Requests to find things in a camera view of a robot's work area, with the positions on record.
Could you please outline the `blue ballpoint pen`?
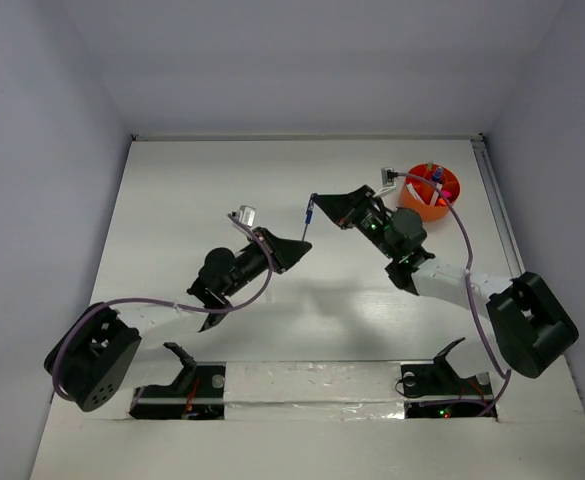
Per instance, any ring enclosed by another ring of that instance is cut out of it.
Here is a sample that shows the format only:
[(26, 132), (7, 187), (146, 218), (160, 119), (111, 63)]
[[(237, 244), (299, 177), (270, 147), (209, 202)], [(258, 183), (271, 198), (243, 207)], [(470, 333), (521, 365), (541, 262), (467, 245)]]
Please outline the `blue ballpoint pen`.
[(312, 221), (312, 218), (313, 218), (314, 205), (309, 205), (309, 199), (308, 199), (308, 202), (306, 205), (304, 228), (303, 228), (303, 232), (302, 232), (302, 236), (301, 236), (301, 241), (306, 240), (308, 228), (309, 228), (311, 221)]

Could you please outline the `black capped white marker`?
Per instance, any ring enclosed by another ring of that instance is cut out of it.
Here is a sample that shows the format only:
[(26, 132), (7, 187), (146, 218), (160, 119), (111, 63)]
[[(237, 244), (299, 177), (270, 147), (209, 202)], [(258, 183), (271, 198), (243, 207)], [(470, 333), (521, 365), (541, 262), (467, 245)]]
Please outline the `black capped white marker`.
[(430, 206), (434, 206), (436, 204), (436, 202), (438, 200), (438, 197), (439, 197), (439, 194), (441, 193), (440, 191), (442, 190), (442, 188), (443, 188), (443, 184), (442, 183), (436, 183), (435, 190), (434, 190), (434, 192), (433, 192), (433, 194), (432, 194), (432, 196), (430, 198), (430, 201), (429, 201), (429, 205)]

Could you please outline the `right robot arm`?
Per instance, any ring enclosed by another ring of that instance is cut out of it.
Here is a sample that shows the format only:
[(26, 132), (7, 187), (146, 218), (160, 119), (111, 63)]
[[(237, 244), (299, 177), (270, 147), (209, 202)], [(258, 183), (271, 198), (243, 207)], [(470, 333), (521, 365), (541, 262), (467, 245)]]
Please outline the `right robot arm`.
[(539, 377), (579, 339), (579, 331), (543, 278), (526, 271), (515, 278), (474, 273), (447, 263), (423, 247), (427, 233), (419, 214), (389, 210), (367, 185), (347, 194), (315, 194), (313, 202), (342, 230), (357, 229), (390, 263), (390, 281), (413, 295), (471, 312), (481, 340), (487, 319), (501, 358), (518, 374)]

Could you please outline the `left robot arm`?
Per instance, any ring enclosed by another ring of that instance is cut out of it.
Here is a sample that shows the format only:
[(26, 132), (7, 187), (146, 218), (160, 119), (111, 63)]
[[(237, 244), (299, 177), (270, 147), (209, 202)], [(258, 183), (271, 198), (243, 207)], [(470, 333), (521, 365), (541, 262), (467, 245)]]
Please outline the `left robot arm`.
[(122, 298), (90, 305), (44, 360), (55, 393), (84, 412), (104, 406), (120, 389), (187, 394), (197, 363), (178, 344), (179, 319), (203, 317), (202, 331), (254, 303), (265, 290), (234, 305), (230, 299), (263, 276), (282, 275), (310, 252), (305, 240), (280, 238), (264, 227), (246, 228), (248, 242), (238, 251), (210, 250), (187, 289), (197, 300)]

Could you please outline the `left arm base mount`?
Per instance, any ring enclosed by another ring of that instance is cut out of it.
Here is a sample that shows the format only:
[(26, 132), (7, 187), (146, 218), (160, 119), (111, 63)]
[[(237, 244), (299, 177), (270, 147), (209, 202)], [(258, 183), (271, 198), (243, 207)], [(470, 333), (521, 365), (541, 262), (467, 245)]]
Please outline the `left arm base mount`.
[(226, 364), (197, 362), (175, 342), (165, 342), (181, 364), (168, 385), (138, 387), (129, 407), (135, 420), (223, 420)]

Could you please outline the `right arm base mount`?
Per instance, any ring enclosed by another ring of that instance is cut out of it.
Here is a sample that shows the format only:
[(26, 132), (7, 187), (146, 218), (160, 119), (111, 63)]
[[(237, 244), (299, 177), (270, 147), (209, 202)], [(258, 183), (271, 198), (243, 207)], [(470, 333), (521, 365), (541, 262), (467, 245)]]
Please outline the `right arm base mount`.
[(448, 362), (448, 354), (464, 340), (454, 340), (431, 360), (401, 364), (394, 389), (404, 400), (406, 419), (497, 417), (489, 374), (461, 377)]

